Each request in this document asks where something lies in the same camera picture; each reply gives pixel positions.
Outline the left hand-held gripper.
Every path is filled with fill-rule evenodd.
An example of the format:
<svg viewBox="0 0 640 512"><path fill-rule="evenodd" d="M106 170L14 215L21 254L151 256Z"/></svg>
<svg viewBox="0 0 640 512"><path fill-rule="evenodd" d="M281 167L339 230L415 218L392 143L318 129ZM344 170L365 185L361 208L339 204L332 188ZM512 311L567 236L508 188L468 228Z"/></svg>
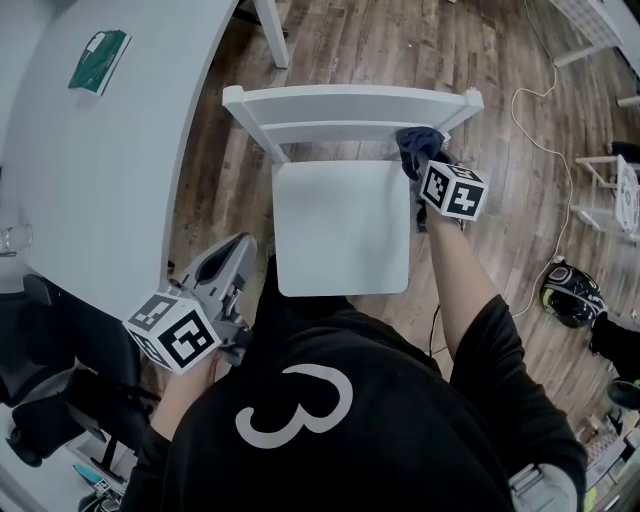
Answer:
<svg viewBox="0 0 640 512"><path fill-rule="evenodd" d="M241 364L250 327L236 309L257 254L254 237L238 233L201 253L180 280L158 291L122 322L155 364L183 374L216 350Z"/></svg>

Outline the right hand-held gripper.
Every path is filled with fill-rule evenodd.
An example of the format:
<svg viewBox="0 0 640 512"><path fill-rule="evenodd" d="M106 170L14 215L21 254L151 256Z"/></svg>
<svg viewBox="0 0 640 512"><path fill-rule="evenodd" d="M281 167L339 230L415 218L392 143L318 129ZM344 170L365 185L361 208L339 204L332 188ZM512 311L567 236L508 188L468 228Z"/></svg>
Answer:
<svg viewBox="0 0 640 512"><path fill-rule="evenodd" d="M444 217L474 222L488 196L488 183L479 170L418 157L415 194Z"/></svg>

